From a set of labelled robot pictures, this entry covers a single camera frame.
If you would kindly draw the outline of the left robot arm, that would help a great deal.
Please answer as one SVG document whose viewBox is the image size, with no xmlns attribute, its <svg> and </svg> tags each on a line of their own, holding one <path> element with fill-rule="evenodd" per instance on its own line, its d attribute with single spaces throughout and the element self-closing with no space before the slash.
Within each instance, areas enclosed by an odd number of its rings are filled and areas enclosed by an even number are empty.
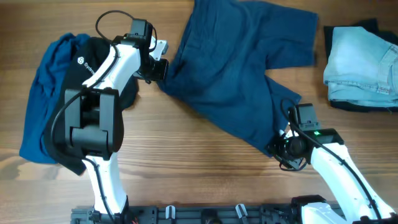
<svg viewBox="0 0 398 224">
<path fill-rule="evenodd" d="M 137 223 L 119 176 L 124 137 L 120 95 L 130 79 L 163 80 L 167 48 L 150 22 L 133 19 L 130 32 L 111 41 L 109 55 L 82 90 L 65 92 L 65 143 L 84 163 L 95 195 L 88 223 Z"/>
</svg>

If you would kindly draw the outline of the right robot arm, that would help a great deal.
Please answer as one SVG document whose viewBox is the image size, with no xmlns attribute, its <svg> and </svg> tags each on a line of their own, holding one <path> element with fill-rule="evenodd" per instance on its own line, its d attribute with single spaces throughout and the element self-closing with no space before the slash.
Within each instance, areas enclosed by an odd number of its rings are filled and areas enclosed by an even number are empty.
<svg viewBox="0 0 398 224">
<path fill-rule="evenodd" d="M 267 151 L 283 171 L 307 165 L 317 171 L 333 193 L 341 213 L 319 195 L 295 197 L 290 221 L 295 223 L 397 223 L 397 213 L 383 201 L 355 166 L 342 137 L 322 129 L 312 104 L 282 109 L 289 132 L 279 131 Z"/>
</svg>

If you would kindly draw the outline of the dark blue shorts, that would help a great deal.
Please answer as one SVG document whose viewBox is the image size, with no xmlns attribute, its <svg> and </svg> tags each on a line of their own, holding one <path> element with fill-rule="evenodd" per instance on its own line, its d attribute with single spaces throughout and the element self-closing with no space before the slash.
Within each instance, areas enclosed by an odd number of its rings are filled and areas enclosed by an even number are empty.
<svg viewBox="0 0 398 224">
<path fill-rule="evenodd" d="M 300 95 L 267 70 L 306 67 L 318 15 L 264 1 L 195 1 L 165 80 L 166 94 L 261 152 L 287 127 Z"/>
</svg>

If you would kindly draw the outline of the black polo shirt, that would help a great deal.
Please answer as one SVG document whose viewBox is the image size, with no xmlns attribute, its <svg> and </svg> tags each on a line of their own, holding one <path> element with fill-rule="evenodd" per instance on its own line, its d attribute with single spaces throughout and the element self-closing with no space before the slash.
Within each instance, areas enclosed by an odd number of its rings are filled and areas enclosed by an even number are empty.
<svg viewBox="0 0 398 224">
<path fill-rule="evenodd" d="M 77 50 L 45 128 L 45 147 L 56 163 L 82 175 L 86 156 L 108 161 L 120 150 L 122 112 L 137 94 L 133 73 L 139 61 L 135 47 L 97 37 Z"/>
</svg>

